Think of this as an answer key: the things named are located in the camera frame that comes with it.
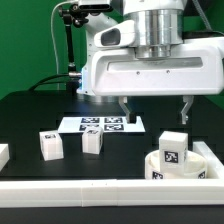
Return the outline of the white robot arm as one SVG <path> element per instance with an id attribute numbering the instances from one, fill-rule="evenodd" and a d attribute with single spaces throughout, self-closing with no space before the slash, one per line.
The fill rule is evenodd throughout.
<path id="1" fill-rule="evenodd" d="M 224 90 L 224 37 L 183 37 L 188 0 L 78 0 L 87 62 L 79 92 L 116 97 L 127 121 L 130 96 L 181 95 L 187 113 L 196 95 Z"/>

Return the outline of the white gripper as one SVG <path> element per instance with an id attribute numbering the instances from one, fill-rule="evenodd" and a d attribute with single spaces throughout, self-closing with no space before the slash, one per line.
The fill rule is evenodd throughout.
<path id="1" fill-rule="evenodd" d="M 224 89 L 224 52 L 214 46 L 183 44 L 168 58 L 137 59 L 131 49 L 97 52 L 92 59 L 91 86 L 97 95 L 121 96 L 128 124 L 136 113 L 125 96 L 207 95 Z M 188 121 L 193 96 L 184 96 L 181 122 Z"/>

